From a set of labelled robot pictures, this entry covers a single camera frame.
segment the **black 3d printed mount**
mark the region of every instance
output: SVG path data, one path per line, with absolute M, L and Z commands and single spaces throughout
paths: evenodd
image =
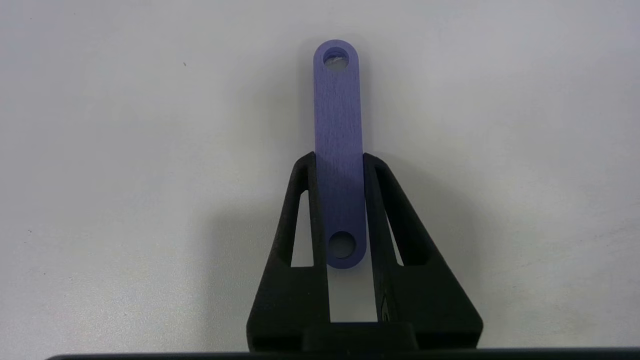
M 252 351 L 474 348 L 482 319 L 391 170 L 364 154 L 378 322 L 331 323 L 326 249 L 313 152 L 296 162 L 273 247 L 247 323 Z M 309 191 L 314 265 L 292 268 L 300 195 Z M 404 266 L 398 265 L 388 223 Z

